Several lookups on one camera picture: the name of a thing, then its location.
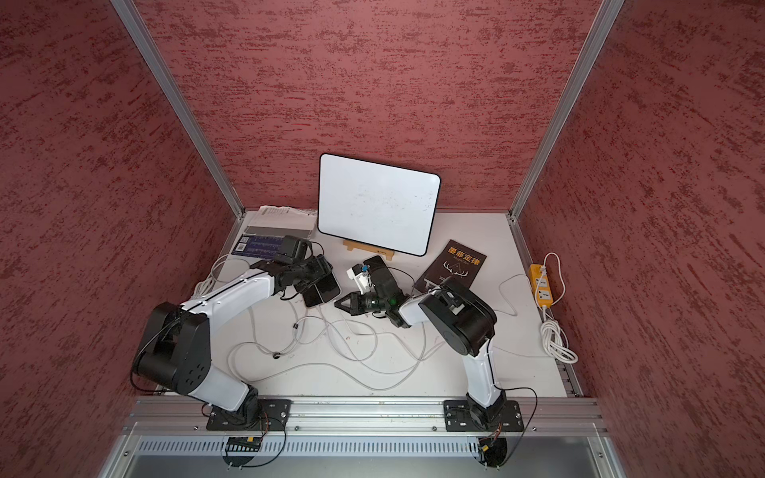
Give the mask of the phone with white case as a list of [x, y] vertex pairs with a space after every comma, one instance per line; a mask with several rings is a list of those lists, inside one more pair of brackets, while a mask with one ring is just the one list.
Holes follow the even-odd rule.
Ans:
[[320, 304], [332, 302], [341, 293], [341, 287], [335, 276], [330, 274], [319, 280], [314, 286], [317, 301]]

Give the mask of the phone with pink case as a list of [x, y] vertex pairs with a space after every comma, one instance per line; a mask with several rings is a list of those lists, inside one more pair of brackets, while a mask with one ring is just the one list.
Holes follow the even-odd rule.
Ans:
[[307, 309], [321, 306], [324, 303], [321, 292], [318, 290], [318, 288], [315, 285], [307, 288], [302, 293], [302, 296], [303, 296], [305, 307]]

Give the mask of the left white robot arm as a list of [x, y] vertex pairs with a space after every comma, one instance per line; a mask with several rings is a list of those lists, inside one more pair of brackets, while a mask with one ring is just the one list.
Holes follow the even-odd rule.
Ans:
[[332, 276], [322, 255], [292, 264], [260, 261], [216, 292], [180, 305], [160, 304], [149, 315], [131, 375], [209, 404], [234, 426], [251, 426], [262, 417], [257, 389], [212, 363], [212, 338], [257, 303], [289, 287], [302, 294]]

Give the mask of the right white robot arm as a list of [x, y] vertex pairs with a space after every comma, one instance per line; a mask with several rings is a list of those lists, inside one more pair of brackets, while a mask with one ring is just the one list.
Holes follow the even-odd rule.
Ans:
[[358, 290], [335, 301], [352, 317], [382, 314], [398, 328], [432, 324], [444, 342], [463, 356], [466, 400], [473, 422], [488, 428], [498, 419], [506, 395], [495, 384], [489, 342], [495, 336], [496, 315], [487, 303], [458, 280], [449, 277], [428, 292], [407, 295], [390, 268], [371, 259], [348, 270]]

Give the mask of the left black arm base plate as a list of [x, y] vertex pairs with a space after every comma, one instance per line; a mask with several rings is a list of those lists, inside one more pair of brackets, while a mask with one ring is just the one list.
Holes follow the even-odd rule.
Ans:
[[208, 414], [206, 429], [225, 432], [283, 431], [292, 404], [292, 400], [284, 398], [253, 398], [246, 400], [235, 411], [213, 406]]

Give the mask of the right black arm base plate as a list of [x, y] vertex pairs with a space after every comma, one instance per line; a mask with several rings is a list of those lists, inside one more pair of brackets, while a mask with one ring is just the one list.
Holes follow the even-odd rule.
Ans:
[[484, 408], [473, 400], [444, 400], [442, 402], [445, 429], [448, 432], [521, 432], [525, 422], [516, 400], [499, 398], [493, 406]]

